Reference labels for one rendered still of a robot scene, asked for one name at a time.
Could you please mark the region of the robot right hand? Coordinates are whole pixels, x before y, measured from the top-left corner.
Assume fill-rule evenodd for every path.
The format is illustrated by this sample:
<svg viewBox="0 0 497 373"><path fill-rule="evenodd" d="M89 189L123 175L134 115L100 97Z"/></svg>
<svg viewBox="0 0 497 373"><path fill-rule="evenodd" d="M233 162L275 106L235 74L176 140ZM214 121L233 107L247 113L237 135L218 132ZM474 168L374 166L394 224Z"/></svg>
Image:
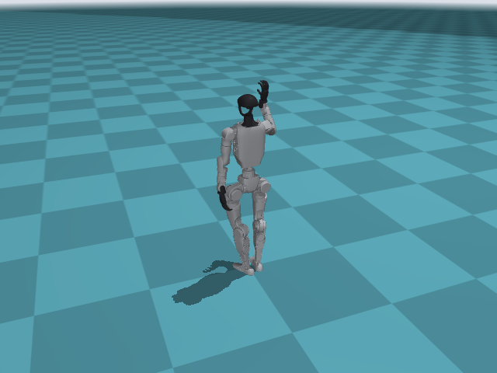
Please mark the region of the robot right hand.
<svg viewBox="0 0 497 373"><path fill-rule="evenodd" d="M261 84L261 83L262 84ZM263 104L264 103L267 103L267 96L268 96L268 93L269 93L269 83L265 80L260 80L260 82L258 82L260 84L260 86L262 87L262 91L260 92L258 89L258 93L260 95L260 100L259 100L259 108L263 108Z"/></svg>

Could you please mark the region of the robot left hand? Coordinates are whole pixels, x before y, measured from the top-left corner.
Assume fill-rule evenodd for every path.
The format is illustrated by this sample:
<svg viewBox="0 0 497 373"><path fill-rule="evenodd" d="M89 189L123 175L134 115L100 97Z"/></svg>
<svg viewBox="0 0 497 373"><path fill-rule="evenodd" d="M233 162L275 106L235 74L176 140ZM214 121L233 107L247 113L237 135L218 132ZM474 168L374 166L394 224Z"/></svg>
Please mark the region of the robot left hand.
<svg viewBox="0 0 497 373"><path fill-rule="evenodd" d="M220 192L221 191L221 192ZM219 194L219 197L220 197L220 202L222 204L222 207L227 210L227 211L231 211L233 209L230 209L227 204L226 204L226 199L225 199L225 196L224 194L226 193L225 191L225 187L224 186L221 186L220 187L220 191L218 191L217 193Z"/></svg>

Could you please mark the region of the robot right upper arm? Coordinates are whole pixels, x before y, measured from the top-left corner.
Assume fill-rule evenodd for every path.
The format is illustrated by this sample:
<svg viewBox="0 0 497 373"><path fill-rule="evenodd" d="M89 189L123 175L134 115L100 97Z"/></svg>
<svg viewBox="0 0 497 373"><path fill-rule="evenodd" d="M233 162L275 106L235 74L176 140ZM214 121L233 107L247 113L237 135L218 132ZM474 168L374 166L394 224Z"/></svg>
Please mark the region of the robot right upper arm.
<svg viewBox="0 0 497 373"><path fill-rule="evenodd" d="M264 120L263 123L265 125L267 135L274 135L276 133L274 126L269 120Z"/></svg>

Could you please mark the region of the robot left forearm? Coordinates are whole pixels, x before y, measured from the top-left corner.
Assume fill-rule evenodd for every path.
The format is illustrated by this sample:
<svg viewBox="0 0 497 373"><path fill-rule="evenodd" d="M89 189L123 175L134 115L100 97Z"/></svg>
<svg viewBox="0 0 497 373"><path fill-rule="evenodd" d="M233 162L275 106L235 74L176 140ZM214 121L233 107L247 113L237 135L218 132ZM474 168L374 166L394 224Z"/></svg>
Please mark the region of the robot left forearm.
<svg viewBox="0 0 497 373"><path fill-rule="evenodd" d="M219 156L217 157L217 190L220 191L220 187L224 186L226 189L226 175L228 168L223 166L223 159ZM220 191L221 192L221 191Z"/></svg>

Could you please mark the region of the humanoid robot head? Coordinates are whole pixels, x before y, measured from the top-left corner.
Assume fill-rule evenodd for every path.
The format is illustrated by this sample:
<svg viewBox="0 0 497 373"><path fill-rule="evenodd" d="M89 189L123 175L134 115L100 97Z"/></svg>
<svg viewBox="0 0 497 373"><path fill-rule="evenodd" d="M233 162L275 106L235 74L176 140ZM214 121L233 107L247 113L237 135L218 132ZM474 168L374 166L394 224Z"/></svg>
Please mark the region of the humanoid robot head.
<svg viewBox="0 0 497 373"><path fill-rule="evenodd" d="M238 98L238 109L242 116L244 116L244 122L241 124L243 127L255 127L258 126L258 122L255 122L252 115L253 107L258 106L258 100L251 94L245 94ZM242 107L250 109L249 112L243 114Z"/></svg>

